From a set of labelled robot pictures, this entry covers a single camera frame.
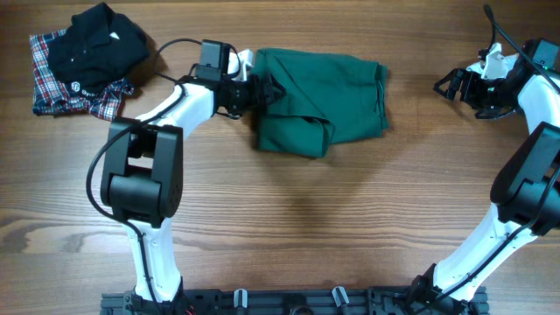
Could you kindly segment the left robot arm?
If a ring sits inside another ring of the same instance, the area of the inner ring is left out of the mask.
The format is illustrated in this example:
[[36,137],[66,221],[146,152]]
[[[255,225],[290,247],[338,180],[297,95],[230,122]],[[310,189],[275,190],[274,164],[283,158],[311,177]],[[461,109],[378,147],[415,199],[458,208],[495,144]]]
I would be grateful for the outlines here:
[[172,217],[183,191],[184,140],[216,114],[238,119],[286,95],[271,74],[252,74],[252,53],[203,39],[199,62],[175,80],[172,95],[137,119],[119,118],[86,179],[93,207],[123,225],[130,238],[136,286],[104,294],[102,314],[194,314],[177,267]]

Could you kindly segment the dark green shorts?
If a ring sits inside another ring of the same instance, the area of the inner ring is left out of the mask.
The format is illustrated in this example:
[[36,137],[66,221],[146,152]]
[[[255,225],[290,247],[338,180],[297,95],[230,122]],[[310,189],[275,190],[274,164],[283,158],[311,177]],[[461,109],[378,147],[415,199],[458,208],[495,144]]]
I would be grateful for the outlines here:
[[323,158],[334,144],[381,137],[388,67],[345,54],[257,51],[253,74],[273,77],[285,96],[258,114],[260,151]]

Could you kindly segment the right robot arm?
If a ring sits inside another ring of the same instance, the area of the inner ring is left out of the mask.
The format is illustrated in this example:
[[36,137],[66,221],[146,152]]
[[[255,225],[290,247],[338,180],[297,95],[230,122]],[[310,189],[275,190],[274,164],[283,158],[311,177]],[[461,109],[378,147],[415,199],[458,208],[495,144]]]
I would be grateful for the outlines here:
[[559,227],[559,45],[531,39],[504,56],[494,43],[479,58],[449,73],[442,94],[460,92],[479,118],[520,111],[528,138],[495,178],[482,222],[406,290],[403,305],[413,314],[470,311],[482,283],[516,250]]

